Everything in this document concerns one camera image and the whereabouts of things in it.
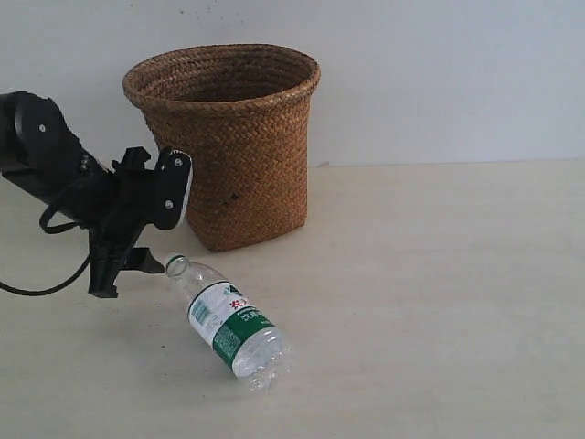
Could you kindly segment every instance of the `plastic bottle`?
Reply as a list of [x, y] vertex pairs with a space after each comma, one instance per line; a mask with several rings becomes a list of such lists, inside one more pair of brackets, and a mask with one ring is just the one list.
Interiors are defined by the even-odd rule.
[[172, 254], [166, 275], [188, 304], [196, 332], [251, 391], [265, 391], [293, 365], [293, 346], [221, 273]]

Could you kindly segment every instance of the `table surface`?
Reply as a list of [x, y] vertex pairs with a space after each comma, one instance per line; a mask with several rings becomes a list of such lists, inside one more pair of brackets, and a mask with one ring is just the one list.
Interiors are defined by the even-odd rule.
[[[585, 162], [317, 168], [307, 224], [234, 252], [149, 229], [229, 277], [299, 350], [250, 396], [163, 276], [0, 294], [0, 437], [582, 438]], [[72, 273], [86, 236], [41, 233], [0, 182], [3, 282]]]

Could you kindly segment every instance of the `black robotic arm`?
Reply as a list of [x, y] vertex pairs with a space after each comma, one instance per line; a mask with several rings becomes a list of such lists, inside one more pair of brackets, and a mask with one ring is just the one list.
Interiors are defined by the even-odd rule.
[[[89, 232], [89, 256], [66, 282], [42, 291], [0, 288], [21, 295], [54, 293], [90, 267], [89, 293], [117, 297], [120, 271], [162, 273], [146, 248], [134, 248], [144, 227], [171, 230], [184, 218], [192, 177], [191, 158], [163, 149], [154, 169], [142, 147], [126, 150], [112, 168], [99, 163], [80, 144], [51, 99], [26, 91], [0, 94], [0, 173], [47, 205], [39, 220], [46, 233], [74, 227]], [[60, 212], [70, 222], [49, 225]]]

